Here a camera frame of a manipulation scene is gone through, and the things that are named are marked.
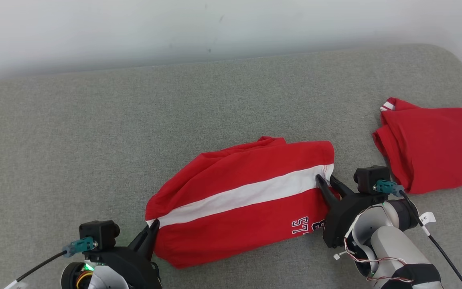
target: gray fabric surface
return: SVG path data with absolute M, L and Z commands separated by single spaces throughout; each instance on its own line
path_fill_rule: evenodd
M 404 45 L 0 81 L 0 288 L 75 240 L 80 223 L 113 219 L 118 244 L 130 242 L 147 200 L 201 152 L 262 135 L 330 140 L 335 175 L 353 188 L 356 168 L 385 163 L 371 134 L 388 97 L 462 106 L 462 64 Z M 412 199 L 435 213 L 429 230 L 462 272 L 462 188 Z M 407 235 L 445 288 L 461 287 L 420 229 Z M 315 232 L 188 269 L 156 262 L 165 288 L 369 288 L 339 251 Z M 59 287 L 71 261 L 26 280 Z

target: cable connector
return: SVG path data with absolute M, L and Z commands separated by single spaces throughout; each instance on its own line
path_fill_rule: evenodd
M 374 190 L 380 193 L 392 194 L 397 197 L 402 197 L 400 190 L 404 191 L 404 187 L 394 183 L 393 181 L 385 181 L 380 179 L 374 185 Z
M 76 240 L 71 242 L 69 245 L 63 247 L 62 250 L 67 251 L 64 255 L 65 257 L 72 257 L 76 253 L 81 253 L 85 251 L 90 251 L 97 247 L 97 242 L 94 241 L 92 237 L 82 238 L 80 240 Z

